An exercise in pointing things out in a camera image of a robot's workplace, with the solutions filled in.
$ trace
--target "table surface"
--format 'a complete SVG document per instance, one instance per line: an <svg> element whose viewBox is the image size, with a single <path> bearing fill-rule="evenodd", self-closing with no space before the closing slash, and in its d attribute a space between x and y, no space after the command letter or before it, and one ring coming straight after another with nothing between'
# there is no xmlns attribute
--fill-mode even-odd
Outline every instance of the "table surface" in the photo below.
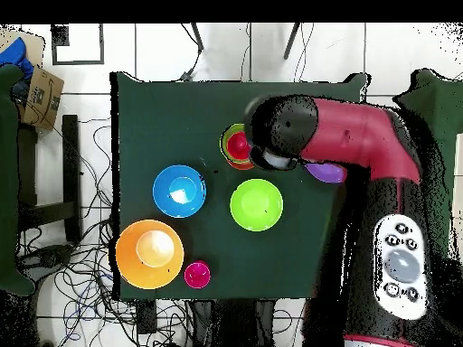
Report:
<svg viewBox="0 0 463 347"><path fill-rule="evenodd" d="M121 278L120 299L297 298L311 296L339 186L321 183L303 167L291 172L239 171L219 148L223 130L242 122L248 103L262 94L308 94L358 102L363 74L344 83L240 83L133 81L118 73L120 231L137 220L160 220L184 245L184 265L169 285L136 288ZM207 195L193 216L174 219L154 204L153 182L167 166L192 166ZM262 232L238 226L230 214L235 188L250 178L274 183L283 214ZM185 267L206 261L211 282L192 289Z"/></svg>

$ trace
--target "orange bowl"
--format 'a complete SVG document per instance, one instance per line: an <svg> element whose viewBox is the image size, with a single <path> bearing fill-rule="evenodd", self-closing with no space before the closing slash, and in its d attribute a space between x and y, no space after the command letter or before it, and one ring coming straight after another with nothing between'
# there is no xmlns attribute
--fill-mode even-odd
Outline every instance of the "orange bowl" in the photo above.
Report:
<svg viewBox="0 0 463 347"><path fill-rule="evenodd" d="M116 244L120 275L130 285L154 289L172 282L184 263L177 233L158 220L140 220L122 231Z"/></svg>

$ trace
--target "control panel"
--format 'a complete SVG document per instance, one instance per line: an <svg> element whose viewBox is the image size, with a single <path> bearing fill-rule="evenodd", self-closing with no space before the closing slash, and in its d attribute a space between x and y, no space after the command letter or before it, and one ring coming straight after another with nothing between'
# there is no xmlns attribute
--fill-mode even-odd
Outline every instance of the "control panel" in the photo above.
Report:
<svg viewBox="0 0 463 347"><path fill-rule="evenodd" d="M410 217L390 214L373 233L373 293L378 304L402 319L426 314L424 239Z"/></svg>

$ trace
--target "green bowl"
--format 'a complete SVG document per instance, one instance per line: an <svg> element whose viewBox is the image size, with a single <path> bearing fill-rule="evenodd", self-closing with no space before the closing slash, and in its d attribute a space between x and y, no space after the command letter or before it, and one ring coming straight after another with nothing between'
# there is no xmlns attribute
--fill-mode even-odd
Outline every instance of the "green bowl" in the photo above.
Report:
<svg viewBox="0 0 463 347"><path fill-rule="evenodd" d="M281 193L273 183L266 180L245 181L231 196L231 215L246 230L269 229L277 223L283 212Z"/></svg>

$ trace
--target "red cup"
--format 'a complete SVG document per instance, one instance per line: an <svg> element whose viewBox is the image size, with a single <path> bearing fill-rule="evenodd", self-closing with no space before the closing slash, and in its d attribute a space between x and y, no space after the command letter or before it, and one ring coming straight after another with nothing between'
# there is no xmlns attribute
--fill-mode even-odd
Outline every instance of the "red cup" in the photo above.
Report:
<svg viewBox="0 0 463 347"><path fill-rule="evenodd" d="M227 152L237 160L245 160L250 155L250 146L244 132L237 132L227 141Z"/></svg>
<svg viewBox="0 0 463 347"><path fill-rule="evenodd" d="M206 287L211 280L211 271L204 261L195 261L184 271L184 281L191 288Z"/></svg>

